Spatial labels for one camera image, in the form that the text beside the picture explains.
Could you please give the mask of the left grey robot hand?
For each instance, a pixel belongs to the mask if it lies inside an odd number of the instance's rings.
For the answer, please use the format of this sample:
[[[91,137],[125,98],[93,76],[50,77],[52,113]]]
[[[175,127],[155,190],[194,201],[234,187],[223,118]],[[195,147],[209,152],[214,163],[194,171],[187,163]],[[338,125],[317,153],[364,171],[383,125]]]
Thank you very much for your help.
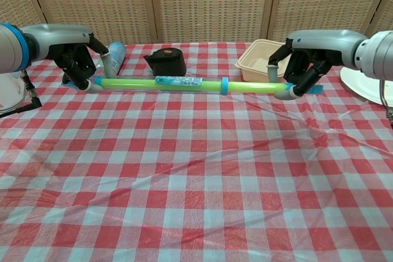
[[[109,49],[84,25],[38,24],[25,26],[23,34],[36,46],[32,61],[52,60],[63,71],[62,82],[86,93],[104,90],[92,81],[96,66],[90,50],[99,54],[106,77],[114,78]]]

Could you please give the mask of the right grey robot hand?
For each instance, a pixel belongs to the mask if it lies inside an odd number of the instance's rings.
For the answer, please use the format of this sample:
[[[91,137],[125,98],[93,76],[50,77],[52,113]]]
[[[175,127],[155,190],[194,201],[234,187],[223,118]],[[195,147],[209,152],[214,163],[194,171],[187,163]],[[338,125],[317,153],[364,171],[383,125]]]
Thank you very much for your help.
[[[288,101],[302,97],[333,66],[355,69],[356,50],[366,39],[349,29],[304,29],[290,33],[267,64],[269,81],[277,82],[279,62],[290,57],[284,79],[292,86],[277,92],[275,98]]]

